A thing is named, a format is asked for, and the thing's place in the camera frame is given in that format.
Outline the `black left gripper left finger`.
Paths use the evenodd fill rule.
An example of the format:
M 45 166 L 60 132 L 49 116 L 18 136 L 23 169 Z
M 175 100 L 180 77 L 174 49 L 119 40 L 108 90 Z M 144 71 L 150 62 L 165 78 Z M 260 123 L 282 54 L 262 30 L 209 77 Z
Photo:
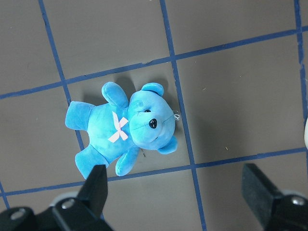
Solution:
M 108 195 L 105 165 L 96 165 L 76 197 L 67 197 L 34 214 L 30 207 L 13 207 L 0 214 L 2 231 L 111 231 L 101 219 Z

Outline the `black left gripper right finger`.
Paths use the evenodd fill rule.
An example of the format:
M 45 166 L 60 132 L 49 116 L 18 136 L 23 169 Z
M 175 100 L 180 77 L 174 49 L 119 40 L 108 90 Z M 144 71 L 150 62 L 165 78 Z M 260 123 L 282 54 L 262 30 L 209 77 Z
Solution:
M 244 164 L 241 192 L 264 231 L 308 229 L 308 198 L 281 191 L 256 164 Z

